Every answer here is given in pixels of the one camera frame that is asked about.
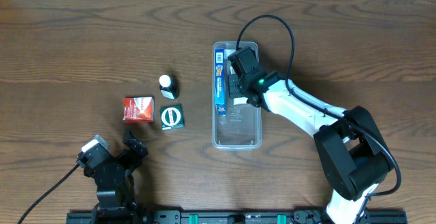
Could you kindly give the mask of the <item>red orange box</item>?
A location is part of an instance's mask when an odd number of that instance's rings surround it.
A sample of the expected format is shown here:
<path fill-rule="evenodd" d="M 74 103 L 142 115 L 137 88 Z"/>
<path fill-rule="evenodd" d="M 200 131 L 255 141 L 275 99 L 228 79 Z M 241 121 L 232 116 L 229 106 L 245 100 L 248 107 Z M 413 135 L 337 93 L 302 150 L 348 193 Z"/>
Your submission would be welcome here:
<path fill-rule="evenodd" d="M 123 121 L 131 123 L 152 123 L 154 121 L 153 97 L 123 98 Z"/>

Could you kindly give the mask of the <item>white green medicine box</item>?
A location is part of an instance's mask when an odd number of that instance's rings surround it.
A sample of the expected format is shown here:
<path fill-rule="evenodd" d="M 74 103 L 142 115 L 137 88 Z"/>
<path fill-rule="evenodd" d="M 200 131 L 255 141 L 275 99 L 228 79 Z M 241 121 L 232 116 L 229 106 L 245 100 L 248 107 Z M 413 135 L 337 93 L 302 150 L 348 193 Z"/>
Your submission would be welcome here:
<path fill-rule="evenodd" d="M 229 65 L 229 70 L 230 70 L 230 74 L 236 74 L 236 72 L 234 71 L 233 67 L 231 65 Z M 233 101 L 233 104 L 236 105 L 244 105 L 247 103 L 247 98 L 246 97 L 240 97 L 240 98 L 236 98 L 236 99 L 231 99 Z"/>

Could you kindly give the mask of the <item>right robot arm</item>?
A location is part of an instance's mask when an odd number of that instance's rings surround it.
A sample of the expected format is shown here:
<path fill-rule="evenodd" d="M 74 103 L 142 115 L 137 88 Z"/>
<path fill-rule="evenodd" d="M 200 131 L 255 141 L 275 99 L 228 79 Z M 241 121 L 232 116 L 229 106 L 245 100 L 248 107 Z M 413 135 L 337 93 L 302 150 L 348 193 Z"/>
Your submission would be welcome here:
<path fill-rule="evenodd" d="M 263 67 L 231 69 L 230 87 L 255 107 L 282 116 L 308 133 L 333 189 L 326 207 L 331 223 L 357 223 L 378 185 L 399 166 L 368 110 L 327 104 Z"/>

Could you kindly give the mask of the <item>clear plastic container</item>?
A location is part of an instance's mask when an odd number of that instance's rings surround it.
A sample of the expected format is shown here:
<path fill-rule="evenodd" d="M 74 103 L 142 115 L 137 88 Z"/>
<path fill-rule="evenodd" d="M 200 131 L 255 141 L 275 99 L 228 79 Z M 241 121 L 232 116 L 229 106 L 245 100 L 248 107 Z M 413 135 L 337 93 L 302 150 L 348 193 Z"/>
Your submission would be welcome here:
<path fill-rule="evenodd" d="M 235 52 L 236 42 L 217 42 L 213 45 L 212 64 L 212 144 L 219 150 L 253 150 L 262 144 L 262 113 L 247 103 L 234 105 L 229 98 L 228 56 Z M 215 50 L 224 49 L 225 62 L 225 116 L 218 115 L 215 107 Z"/>

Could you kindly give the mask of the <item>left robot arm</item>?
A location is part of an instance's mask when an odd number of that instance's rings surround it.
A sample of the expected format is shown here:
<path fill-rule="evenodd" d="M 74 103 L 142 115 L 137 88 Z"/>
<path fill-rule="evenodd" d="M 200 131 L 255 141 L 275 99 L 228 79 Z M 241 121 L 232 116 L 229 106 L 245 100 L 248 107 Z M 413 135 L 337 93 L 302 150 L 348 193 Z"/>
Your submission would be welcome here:
<path fill-rule="evenodd" d="M 130 130 L 123 136 L 125 149 L 112 155 L 101 143 L 96 144 L 92 157 L 91 178 L 97 185 L 99 204 L 93 220 L 95 223 L 142 223 L 144 210 L 136 201 L 134 177 L 136 168 L 148 155 L 148 149 Z"/>

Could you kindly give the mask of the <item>dark bottle white cap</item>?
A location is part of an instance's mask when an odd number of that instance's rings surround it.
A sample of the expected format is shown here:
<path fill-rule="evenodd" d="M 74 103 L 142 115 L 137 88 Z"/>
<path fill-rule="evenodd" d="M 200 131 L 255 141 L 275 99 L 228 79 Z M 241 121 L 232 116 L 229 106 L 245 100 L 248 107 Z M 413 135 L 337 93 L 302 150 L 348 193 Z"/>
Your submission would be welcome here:
<path fill-rule="evenodd" d="M 173 81 L 172 77 L 164 74 L 159 77 L 159 88 L 161 94 L 168 99 L 177 99 L 179 96 L 179 91 L 176 83 Z"/>

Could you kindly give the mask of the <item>blue tall box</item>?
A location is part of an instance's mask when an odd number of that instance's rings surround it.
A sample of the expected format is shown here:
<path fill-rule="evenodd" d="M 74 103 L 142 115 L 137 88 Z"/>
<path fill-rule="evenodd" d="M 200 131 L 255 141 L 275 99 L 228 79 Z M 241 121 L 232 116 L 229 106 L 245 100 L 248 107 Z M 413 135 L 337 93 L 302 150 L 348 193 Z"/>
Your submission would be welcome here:
<path fill-rule="evenodd" d="M 224 49 L 215 50 L 215 107 L 218 115 L 225 116 L 225 62 Z"/>

